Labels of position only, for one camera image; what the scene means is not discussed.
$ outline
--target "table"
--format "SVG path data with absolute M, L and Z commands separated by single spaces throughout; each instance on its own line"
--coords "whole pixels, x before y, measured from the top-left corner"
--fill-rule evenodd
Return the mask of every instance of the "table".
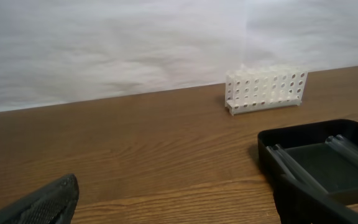
M 235 116 L 223 84 L 2 112 L 0 208 L 72 172 L 74 224 L 280 223 L 257 134 L 338 118 L 358 121 L 358 67 L 310 73 L 299 107 Z

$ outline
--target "brown wooden tabletop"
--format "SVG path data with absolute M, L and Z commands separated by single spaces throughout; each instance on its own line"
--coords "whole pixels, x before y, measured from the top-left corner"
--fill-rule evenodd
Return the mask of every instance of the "brown wooden tabletop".
M 358 67 L 310 73 L 299 107 L 235 116 L 223 84 L 3 112 L 0 208 L 74 173 L 72 223 L 280 223 L 258 132 L 338 118 L 358 121 Z

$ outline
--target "wrinkled white sheet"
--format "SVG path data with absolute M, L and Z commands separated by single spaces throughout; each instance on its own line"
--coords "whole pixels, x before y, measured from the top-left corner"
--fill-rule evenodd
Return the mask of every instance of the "wrinkled white sheet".
M 358 65 L 358 1 L 0 0 L 0 111 L 222 83 L 241 62 Z

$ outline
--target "white wall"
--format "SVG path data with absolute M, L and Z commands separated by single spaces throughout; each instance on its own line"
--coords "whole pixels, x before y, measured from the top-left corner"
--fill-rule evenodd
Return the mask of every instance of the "white wall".
M 358 1 L 0 0 L 0 111 L 222 83 L 242 61 L 358 65 Z

